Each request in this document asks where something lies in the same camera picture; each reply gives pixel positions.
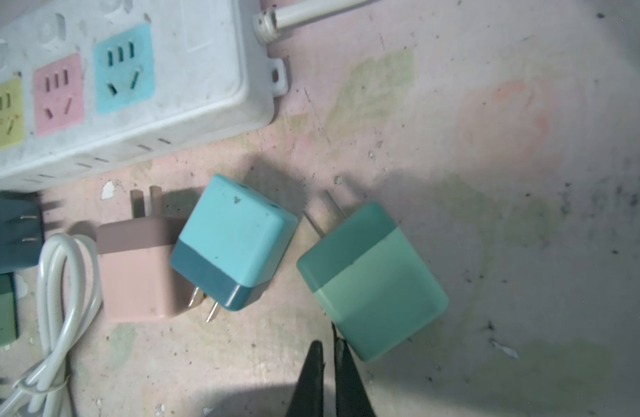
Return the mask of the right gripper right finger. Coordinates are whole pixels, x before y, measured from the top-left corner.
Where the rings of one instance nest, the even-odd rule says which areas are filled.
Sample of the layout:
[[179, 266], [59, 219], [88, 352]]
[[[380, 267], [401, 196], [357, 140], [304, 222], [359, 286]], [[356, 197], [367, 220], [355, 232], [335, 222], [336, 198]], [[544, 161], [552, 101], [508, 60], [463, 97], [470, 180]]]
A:
[[332, 332], [337, 417], [375, 417], [348, 343], [338, 335], [335, 324]]

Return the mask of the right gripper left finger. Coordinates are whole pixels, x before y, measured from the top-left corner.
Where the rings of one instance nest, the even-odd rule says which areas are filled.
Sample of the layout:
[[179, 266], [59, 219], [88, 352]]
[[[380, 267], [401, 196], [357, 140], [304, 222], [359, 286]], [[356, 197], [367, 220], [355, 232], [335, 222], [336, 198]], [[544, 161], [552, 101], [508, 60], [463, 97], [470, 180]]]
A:
[[324, 371], [323, 344], [314, 341], [305, 358], [286, 417], [323, 417]]

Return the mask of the green plug adapter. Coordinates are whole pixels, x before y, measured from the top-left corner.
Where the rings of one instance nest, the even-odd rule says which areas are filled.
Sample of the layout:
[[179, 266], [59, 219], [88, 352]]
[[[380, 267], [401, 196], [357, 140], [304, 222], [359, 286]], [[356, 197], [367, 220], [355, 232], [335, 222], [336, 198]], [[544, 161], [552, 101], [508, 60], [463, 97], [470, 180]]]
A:
[[359, 360], [375, 361], [443, 314], [450, 300], [380, 203], [342, 218], [297, 269]]
[[0, 275], [0, 348], [18, 338], [16, 301], [11, 274]]

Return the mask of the teal plug adapter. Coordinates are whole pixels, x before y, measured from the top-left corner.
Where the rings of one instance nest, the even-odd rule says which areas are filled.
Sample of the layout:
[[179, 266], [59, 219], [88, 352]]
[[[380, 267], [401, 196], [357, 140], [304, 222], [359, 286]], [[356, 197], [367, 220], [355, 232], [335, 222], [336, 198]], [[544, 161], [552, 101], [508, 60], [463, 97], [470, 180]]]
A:
[[222, 309], [257, 301], [298, 226], [295, 215], [254, 189], [214, 175], [172, 251], [171, 266]]
[[0, 274], [36, 266], [43, 246], [35, 202], [0, 198]]

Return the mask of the pink plug adapter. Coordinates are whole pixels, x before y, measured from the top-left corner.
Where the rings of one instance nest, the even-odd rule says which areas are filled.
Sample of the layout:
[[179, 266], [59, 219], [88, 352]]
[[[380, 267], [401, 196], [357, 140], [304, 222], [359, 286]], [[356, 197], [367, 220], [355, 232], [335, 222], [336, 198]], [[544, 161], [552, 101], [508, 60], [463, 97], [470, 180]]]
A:
[[205, 294], [171, 265], [186, 225], [163, 214], [163, 191], [151, 186], [146, 207], [141, 190], [130, 192], [132, 217], [97, 227], [100, 283], [111, 323], [162, 321], [196, 308]]

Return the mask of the teal plug adapter top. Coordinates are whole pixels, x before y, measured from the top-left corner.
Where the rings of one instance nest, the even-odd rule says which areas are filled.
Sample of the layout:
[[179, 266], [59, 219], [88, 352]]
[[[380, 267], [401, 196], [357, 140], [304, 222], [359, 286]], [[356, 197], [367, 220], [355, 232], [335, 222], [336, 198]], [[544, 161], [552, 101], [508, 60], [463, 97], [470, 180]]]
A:
[[0, 198], [0, 274], [36, 266], [43, 246], [35, 202]]

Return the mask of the white long power strip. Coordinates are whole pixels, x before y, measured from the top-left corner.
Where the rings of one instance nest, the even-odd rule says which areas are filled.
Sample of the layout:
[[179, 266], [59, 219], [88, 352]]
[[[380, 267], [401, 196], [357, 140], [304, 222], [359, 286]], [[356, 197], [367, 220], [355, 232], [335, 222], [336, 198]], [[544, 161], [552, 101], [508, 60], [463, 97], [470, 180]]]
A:
[[257, 1], [51, 1], [0, 27], [0, 192], [260, 129], [287, 93]]

